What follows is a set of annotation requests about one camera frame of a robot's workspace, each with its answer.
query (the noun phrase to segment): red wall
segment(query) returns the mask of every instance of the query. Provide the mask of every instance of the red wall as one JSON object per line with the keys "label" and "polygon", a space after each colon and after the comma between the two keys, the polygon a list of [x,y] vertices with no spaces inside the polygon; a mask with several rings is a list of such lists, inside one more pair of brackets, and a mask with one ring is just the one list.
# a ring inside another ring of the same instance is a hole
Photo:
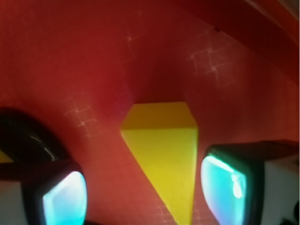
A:
{"label": "red wall", "polygon": [[[0,3],[0,106],[41,120],[81,164],[89,220],[174,224],[120,136],[133,103],[189,105],[200,131],[194,224],[216,223],[199,173],[209,144],[299,140],[297,78],[294,67],[282,69],[297,59],[281,52],[278,64],[264,53],[282,46],[262,52],[241,30],[249,49],[186,8],[165,0]],[[214,18],[226,28],[224,15]],[[276,32],[252,27],[276,43]],[[231,35],[239,39],[238,30]],[[288,49],[294,54],[293,43]]]}

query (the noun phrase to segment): cyan light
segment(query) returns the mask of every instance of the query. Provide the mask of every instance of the cyan light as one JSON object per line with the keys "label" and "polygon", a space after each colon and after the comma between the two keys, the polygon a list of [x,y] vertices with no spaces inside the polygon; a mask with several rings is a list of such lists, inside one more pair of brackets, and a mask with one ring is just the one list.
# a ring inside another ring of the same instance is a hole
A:
{"label": "cyan light", "polygon": [[246,176],[214,156],[201,165],[205,201],[221,225],[241,225],[246,203]]}
{"label": "cyan light", "polygon": [[71,172],[43,196],[47,225],[82,225],[87,209],[87,189],[83,175]]}

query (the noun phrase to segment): yellow object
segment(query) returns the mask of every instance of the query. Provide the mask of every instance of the yellow object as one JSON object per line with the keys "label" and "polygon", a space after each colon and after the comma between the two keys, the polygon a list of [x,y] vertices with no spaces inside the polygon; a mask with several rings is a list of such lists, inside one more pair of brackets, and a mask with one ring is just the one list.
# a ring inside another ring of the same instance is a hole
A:
{"label": "yellow object", "polygon": [[133,105],[121,134],[174,220],[191,224],[198,129],[187,105]]}
{"label": "yellow object", "polygon": [[12,163],[13,160],[0,150],[0,163]]}

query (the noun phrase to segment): red background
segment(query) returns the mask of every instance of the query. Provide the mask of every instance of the red background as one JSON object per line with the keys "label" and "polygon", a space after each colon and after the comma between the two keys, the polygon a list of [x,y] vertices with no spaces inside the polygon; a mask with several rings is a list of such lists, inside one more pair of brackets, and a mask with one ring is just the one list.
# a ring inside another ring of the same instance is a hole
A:
{"label": "red background", "polygon": [[0,106],[46,124],[80,163],[88,220],[174,224],[120,136],[133,103],[185,101],[197,121],[193,224],[216,224],[200,184],[209,144],[299,140],[298,27],[216,2],[0,3]]}

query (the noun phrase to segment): yellow pentagonal block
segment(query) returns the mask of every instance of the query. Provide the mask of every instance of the yellow pentagonal block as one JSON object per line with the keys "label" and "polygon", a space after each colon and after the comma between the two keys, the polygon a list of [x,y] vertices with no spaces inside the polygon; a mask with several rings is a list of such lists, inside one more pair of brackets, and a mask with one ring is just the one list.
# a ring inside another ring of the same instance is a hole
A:
{"label": "yellow pentagonal block", "polygon": [[0,163],[11,163],[13,160],[0,150]]}
{"label": "yellow pentagonal block", "polygon": [[191,224],[198,129],[183,102],[136,104],[121,134],[178,224]]}

